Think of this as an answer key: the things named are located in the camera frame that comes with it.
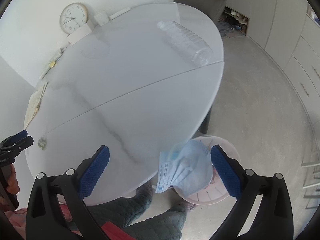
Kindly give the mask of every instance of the person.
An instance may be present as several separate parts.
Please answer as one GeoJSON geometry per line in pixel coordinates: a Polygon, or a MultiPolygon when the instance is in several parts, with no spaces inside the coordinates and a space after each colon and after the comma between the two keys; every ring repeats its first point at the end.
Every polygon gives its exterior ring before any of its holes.
{"type": "MultiPolygon", "coordinates": [[[[20,188],[13,165],[11,165],[11,172],[7,181],[7,191],[11,194],[17,194],[20,188]]],[[[153,190],[150,181],[148,181],[137,188],[134,197],[120,197],[108,203],[89,206],[88,210],[111,240],[113,239],[109,233],[119,233],[119,231],[121,231],[122,234],[118,234],[114,239],[179,240],[182,236],[181,229],[186,221],[187,213],[192,211],[196,205],[181,199],[181,201],[174,204],[163,214],[131,225],[133,221],[139,218],[149,208],[152,197],[153,190]]],[[[68,207],[66,205],[60,205],[60,207],[69,228],[73,232],[80,234],[68,207]]],[[[26,239],[27,208],[22,208],[14,212],[9,211],[9,207],[6,206],[4,199],[0,197],[0,209],[5,212],[7,218],[20,235],[26,239]]]]}

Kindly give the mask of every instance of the clock hands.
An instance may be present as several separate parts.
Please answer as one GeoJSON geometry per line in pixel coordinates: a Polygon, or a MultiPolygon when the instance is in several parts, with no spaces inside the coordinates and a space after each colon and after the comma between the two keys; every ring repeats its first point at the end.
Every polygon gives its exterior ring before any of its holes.
{"type": "Polygon", "coordinates": [[[66,24],[66,23],[68,23],[68,22],[70,22],[70,21],[72,21],[72,20],[74,20],[75,18],[72,18],[71,20],[68,20],[67,22],[65,22],[64,24],[66,24]]]}
{"type": "Polygon", "coordinates": [[[76,18],[73,18],[73,20],[76,22],[76,24],[80,27],[79,23],[76,21],[76,18]]]}

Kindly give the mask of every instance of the floor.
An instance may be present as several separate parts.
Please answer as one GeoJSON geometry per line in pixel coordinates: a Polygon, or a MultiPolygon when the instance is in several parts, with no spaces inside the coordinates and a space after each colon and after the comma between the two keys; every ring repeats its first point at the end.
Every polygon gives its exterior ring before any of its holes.
{"type": "MultiPolygon", "coordinates": [[[[300,168],[314,150],[311,126],[293,88],[273,61],[249,38],[223,39],[225,72],[213,105],[209,135],[229,140],[238,150],[242,166],[259,175],[284,175],[294,215],[295,236],[314,210],[305,210],[302,189],[306,170],[300,168]]],[[[249,230],[261,198],[257,197],[242,233],[249,230]]],[[[177,201],[171,190],[154,196],[151,207],[138,220],[166,211],[177,201]]],[[[235,199],[228,197],[188,214],[182,240],[207,240],[221,225],[235,199]]]]}
{"type": "Polygon", "coordinates": [[[223,39],[233,38],[237,36],[244,36],[244,34],[241,31],[234,29],[235,28],[234,25],[230,25],[229,23],[225,22],[223,19],[219,19],[216,26],[223,39]]]}

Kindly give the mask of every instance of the hand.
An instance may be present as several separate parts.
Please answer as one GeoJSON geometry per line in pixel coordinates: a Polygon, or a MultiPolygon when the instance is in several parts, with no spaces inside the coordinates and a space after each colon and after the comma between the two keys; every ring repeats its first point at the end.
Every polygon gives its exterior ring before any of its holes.
{"type": "Polygon", "coordinates": [[[18,181],[16,179],[16,169],[14,168],[13,164],[10,164],[11,167],[11,175],[7,180],[8,187],[7,192],[15,195],[20,192],[20,187],[18,186],[18,181]]]}
{"type": "MultiPolygon", "coordinates": [[[[7,183],[8,183],[7,192],[14,195],[20,191],[20,188],[18,186],[18,181],[16,179],[16,170],[12,164],[10,164],[10,168],[11,168],[11,174],[9,179],[7,180],[7,183]]],[[[3,197],[0,197],[0,210],[2,210],[3,212],[10,210],[7,204],[7,201],[3,197]]]]}

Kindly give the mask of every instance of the clock face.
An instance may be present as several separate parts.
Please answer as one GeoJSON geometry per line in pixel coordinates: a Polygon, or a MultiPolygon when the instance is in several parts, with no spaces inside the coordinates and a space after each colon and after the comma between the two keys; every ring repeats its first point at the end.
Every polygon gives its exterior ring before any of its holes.
{"type": "Polygon", "coordinates": [[[88,13],[81,3],[68,5],[61,13],[60,26],[65,33],[71,34],[88,21],[88,13]]]}

